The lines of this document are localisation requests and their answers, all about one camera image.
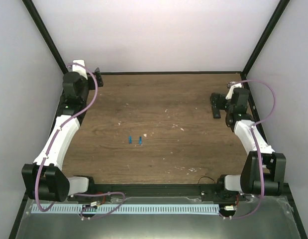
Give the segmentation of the black remote control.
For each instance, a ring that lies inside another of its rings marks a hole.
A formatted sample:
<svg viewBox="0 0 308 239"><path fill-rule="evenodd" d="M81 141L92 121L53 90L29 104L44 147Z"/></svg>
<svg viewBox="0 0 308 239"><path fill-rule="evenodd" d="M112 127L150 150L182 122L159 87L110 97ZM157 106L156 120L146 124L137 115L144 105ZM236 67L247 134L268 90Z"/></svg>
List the black remote control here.
<svg viewBox="0 0 308 239"><path fill-rule="evenodd" d="M214 119L220 119L220 110L217 107L212 107L212 115Z"/></svg>

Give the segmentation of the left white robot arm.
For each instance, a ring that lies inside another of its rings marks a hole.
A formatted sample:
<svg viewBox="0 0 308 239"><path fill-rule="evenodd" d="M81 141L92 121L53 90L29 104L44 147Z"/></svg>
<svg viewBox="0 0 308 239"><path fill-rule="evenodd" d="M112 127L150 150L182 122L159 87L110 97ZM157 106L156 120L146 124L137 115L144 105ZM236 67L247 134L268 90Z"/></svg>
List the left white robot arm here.
<svg viewBox="0 0 308 239"><path fill-rule="evenodd" d="M66 177L62 166L69 145L92 105L88 102L89 92L102 86L99 68L89 73L80 63L74 63L72 71L63 76L63 92L51 134L34 162L25 164L21 170L30 199L63 202L74 194L85 201L95 197L92 177Z"/></svg>

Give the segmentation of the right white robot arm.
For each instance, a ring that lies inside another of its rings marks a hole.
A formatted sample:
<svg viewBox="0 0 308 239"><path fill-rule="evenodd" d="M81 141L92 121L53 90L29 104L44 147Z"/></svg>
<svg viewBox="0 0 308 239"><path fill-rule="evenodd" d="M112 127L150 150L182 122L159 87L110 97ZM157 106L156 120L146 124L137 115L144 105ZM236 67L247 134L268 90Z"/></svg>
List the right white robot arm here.
<svg viewBox="0 0 308 239"><path fill-rule="evenodd" d="M212 93L210 103L215 119L226 112L226 126L240 139L247 158L239 175L221 175L216 196L228 200L233 191L244 194L280 196L284 186L286 158L265 141L248 110L249 90L231 87L227 95Z"/></svg>

